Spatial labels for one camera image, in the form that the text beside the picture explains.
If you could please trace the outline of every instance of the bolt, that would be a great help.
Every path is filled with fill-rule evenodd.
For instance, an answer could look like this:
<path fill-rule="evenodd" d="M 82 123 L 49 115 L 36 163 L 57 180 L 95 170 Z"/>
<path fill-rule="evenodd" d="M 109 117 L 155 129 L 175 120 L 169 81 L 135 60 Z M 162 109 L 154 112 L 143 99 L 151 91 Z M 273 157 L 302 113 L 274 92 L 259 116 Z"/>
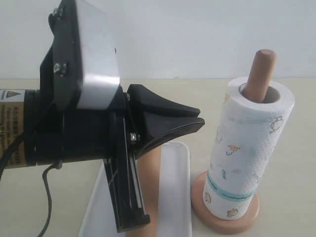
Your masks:
<path fill-rule="evenodd" d="M 64 9 L 55 8 L 53 11 L 53 16 L 56 16 L 59 20 L 62 18 L 64 14 Z"/>
<path fill-rule="evenodd" d="M 61 77 L 63 77 L 67 72 L 67 64 L 60 64 L 60 63 L 56 63 L 54 65 L 54 73 L 60 75 Z"/>
<path fill-rule="evenodd" d="M 136 143 L 136 141 L 137 141 L 136 133 L 131 132 L 131 134 L 130 134 L 130 141 L 131 141 L 132 144 Z"/>

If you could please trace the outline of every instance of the beige table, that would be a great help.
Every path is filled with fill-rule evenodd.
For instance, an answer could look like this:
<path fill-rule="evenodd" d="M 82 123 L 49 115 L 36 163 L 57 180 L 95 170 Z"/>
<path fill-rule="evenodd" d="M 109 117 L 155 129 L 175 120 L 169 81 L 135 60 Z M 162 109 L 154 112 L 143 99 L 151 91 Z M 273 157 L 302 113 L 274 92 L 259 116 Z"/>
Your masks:
<path fill-rule="evenodd" d="M 296 104 L 259 186 L 261 210 L 241 237 L 314 236 L 316 228 L 316 79 L 281 79 Z M 191 180 L 209 159 L 228 80 L 127 80 L 157 94 L 201 109 L 206 125 L 180 140 L 191 151 Z M 37 80 L 0 80 L 1 88 L 38 88 Z M 53 211 L 46 237 L 76 237 L 101 161 L 64 164 L 52 170 Z M 41 174 L 46 166 L 6 170 L 0 182 L 0 236 L 35 237 L 47 216 Z M 192 214 L 193 237 L 219 236 Z"/>

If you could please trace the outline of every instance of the paper towel roll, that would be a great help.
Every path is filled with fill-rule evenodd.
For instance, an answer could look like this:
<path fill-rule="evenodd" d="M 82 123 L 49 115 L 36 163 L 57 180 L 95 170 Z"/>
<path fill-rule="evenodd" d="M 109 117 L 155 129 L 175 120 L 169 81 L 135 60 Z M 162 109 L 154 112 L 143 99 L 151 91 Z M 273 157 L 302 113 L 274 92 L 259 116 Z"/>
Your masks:
<path fill-rule="evenodd" d="M 206 207 L 225 220 L 247 211 L 294 106 L 293 94 L 273 81 L 264 103 L 247 100 L 247 79 L 228 84 L 203 191 Z"/>

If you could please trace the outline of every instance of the black machine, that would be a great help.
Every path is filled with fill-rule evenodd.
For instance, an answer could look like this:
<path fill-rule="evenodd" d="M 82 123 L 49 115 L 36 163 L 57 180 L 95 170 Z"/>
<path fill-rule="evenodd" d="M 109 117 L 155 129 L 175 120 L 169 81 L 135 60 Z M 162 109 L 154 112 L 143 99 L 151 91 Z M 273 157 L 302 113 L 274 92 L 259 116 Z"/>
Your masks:
<path fill-rule="evenodd" d="M 0 111 L 0 175 L 16 164 L 60 168 L 62 162 L 103 159 L 118 232 L 143 226 L 150 217 L 135 161 L 167 141 L 197 132 L 204 125 L 200 111 L 139 84 L 123 92 L 117 49 L 102 11 L 82 0 L 62 0 L 48 21 L 54 39 L 40 66 L 40 90 L 23 92 L 20 117 L 17 105 L 7 111 L 10 102 Z M 12 126 L 18 130 L 22 124 L 23 132 L 15 133 L 10 145 L 4 120 L 11 113 L 16 118 Z"/>

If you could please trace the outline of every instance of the white metal plate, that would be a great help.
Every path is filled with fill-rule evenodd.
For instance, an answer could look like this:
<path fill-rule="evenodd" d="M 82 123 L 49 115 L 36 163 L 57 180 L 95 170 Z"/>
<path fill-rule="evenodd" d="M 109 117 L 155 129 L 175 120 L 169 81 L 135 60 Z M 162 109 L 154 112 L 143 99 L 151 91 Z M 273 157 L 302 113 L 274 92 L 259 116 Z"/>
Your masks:
<path fill-rule="evenodd" d="M 190 155 L 181 142 L 162 146 L 157 237 L 192 237 Z M 103 165 L 100 168 L 79 237 L 124 237 L 116 231 Z"/>

